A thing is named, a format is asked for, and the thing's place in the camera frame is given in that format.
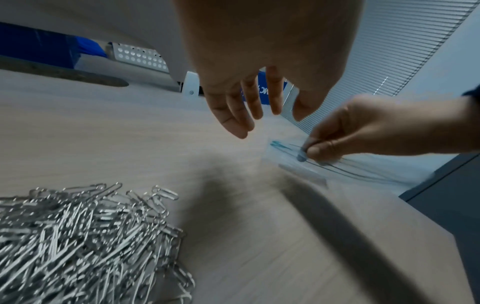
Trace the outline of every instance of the plastic bag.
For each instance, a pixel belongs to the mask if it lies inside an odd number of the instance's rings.
[[[337,180],[390,191],[407,191],[433,176],[431,171],[396,161],[394,156],[374,154],[345,155],[330,163],[297,158],[305,138],[271,140],[262,157],[311,182]]]

